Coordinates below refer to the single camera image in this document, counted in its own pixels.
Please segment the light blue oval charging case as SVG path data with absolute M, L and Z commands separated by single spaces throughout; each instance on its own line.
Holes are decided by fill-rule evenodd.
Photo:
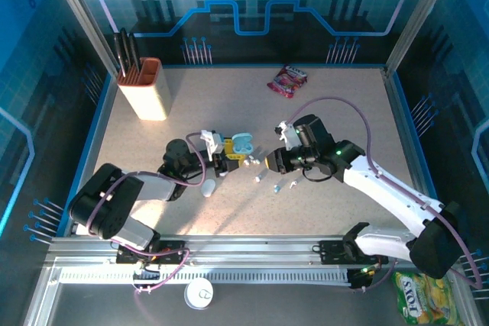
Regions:
M 244 132 L 238 133 L 232 136 L 232 150 L 236 154 L 249 155 L 254 151 L 254 145 L 252 144 L 253 135 Z

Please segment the red berry candy bag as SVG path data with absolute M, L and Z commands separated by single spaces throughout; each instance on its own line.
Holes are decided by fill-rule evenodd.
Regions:
M 294 97 L 295 92 L 307 83 L 307 73 L 291 65 L 284 65 L 267 87 L 286 98 Z

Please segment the beige knife block orange rim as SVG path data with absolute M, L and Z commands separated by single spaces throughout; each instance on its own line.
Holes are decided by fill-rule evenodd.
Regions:
M 158 58 L 142 57 L 141 70 L 131 66 L 125 73 L 120 71 L 117 84 L 140 120 L 164 121 L 169 117 L 173 99 Z

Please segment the white round lid with logo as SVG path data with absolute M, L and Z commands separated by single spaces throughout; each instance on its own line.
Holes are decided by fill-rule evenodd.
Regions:
M 210 306 L 214 296 L 214 289 L 206 278 L 195 278 L 190 281 L 184 291 L 186 304 L 195 310 L 203 310 Z

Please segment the green candy bag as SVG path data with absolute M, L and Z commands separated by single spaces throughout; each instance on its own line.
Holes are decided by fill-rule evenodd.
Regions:
M 425 274 L 396 271 L 391 277 L 397 291 L 397 308 L 407 324 L 465 326 L 449 281 Z

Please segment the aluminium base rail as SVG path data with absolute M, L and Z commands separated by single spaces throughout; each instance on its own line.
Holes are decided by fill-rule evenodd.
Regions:
M 190 266 L 207 267 L 267 267 L 292 268 L 321 265 L 320 241 L 339 242 L 339 236 L 173 236 L 163 241 L 182 241 L 177 253 L 189 250 L 187 263 Z M 44 266 L 90 266 L 114 264 L 116 257 L 128 249 L 115 241 L 97 237 L 57 237 L 44 260 Z

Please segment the aluminium table side rail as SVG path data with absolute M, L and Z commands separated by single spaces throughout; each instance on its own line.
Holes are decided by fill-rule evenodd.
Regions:
M 406 157 L 406 164 L 413 181 L 413 187 L 421 193 L 437 199 L 436 188 L 432 181 L 399 77 L 396 73 L 388 74 L 386 68 L 381 68 L 381 75 Z
M 117 82 L 114 76 L 107 76 L 99 102 L 96 106 L 90 125 L 86 141 L 83 146 L 79 164 L 76 168 L 75 176 L 66 200 L 65 209 L 57 228 L 57 237 L 69 236 L 73 226 L 73 220 L 68 214 L 68 208 L 71 200 L 76 196 L 79 190 L 92 177 L 99 151 L 102 146 L 105 130 L 112 111 L 115 96 L 117 93 Z

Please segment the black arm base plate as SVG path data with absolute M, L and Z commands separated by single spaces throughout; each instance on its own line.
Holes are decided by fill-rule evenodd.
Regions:
M 320 256 L 322 265 L 375 265 L 388 264 L 385 256 L 365 255 L 355 245 L 343 240 L 321 240 L 312 246 Z
M 140 252 L 151 253 L 143 255 L 127 247 L 118 245 L 116 253 L 117 264 L 143 264 L 143 265 L 177 265 L 184 256 L 184 240 L 156 240 Z

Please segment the black handled knife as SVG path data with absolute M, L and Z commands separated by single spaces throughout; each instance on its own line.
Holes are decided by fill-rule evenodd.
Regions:
M 139 73 L 141 71 L 141 60 L 140 60 L 140 56 L 139 56 L 137 41 L 135 39 L 135 36 L 132 33 L 130 33 L 128 35 L 128 39 L 129 39 L 129 48 L 130 48 L 131 59 L 132 59 L 132 62 L 134 64 L 136 70 Z
M 123 50 L 120 33 L 114 33 L 113 40 L 114 40 L 115 52 L 118 60 L 119 69 L 121 71 L 121 75 L 123 77 L 126 77 L 125 53 Z
M 121 38 L 121 40 L 120 40 L 121 69 L 122 69 L 123 76 L 127 76 L 129 70 L 132 68 L 133 59 L 132 59 L 132 55 L 130 53 L 130 47 L 129 47 L 130 43 L 129 43 L 128 32 L 126 31 L 126 29 L 124 27 L 120 30 L 120 38 Z

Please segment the aluminium frame post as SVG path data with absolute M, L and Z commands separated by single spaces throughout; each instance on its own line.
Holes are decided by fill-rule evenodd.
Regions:
M 391 77 L 397 71 L 436 2 L 437 0 L 419 0 L 416 3 L 416 7 L 387 59 L 385 65 L 385 75 L 387 78 Z
M 116 77 L 118 75 L 118 68 L 114 55 L 85 0 L 66 1 L 74 13 L 76 20 L 89 38 L 102 64 L 112 77 Z

